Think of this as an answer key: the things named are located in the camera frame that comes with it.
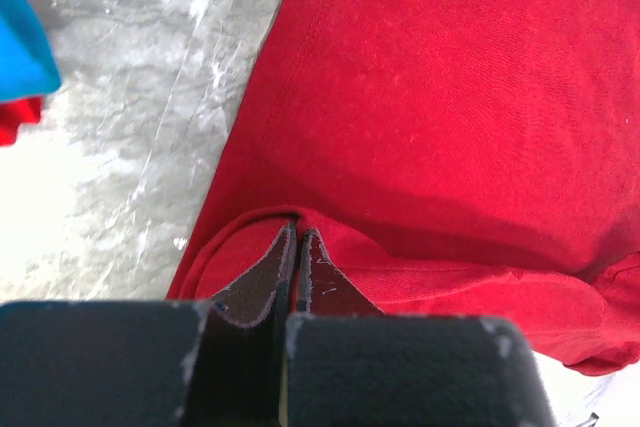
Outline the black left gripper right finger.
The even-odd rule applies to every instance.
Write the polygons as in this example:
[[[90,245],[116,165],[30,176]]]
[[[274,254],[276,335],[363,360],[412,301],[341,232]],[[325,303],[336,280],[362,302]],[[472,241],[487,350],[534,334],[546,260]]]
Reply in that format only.
[[[288,426],[550,426],[528,342],[488,316],[387,315],[302,243],[286,326]]]

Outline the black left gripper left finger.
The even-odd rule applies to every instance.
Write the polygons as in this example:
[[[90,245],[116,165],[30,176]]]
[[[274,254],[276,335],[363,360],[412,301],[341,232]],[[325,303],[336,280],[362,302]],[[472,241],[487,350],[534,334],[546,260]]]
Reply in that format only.
[[[275,426],[296,229],[187,301],[16,301],[1,308],[5,426]]]

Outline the dark red t-shirt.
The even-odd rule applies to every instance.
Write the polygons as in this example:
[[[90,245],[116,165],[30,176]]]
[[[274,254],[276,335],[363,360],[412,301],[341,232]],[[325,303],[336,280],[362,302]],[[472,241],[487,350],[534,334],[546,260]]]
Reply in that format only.
[[[169,294],[295,221],[388,313],[639,359],[639,0],[283,0]]]

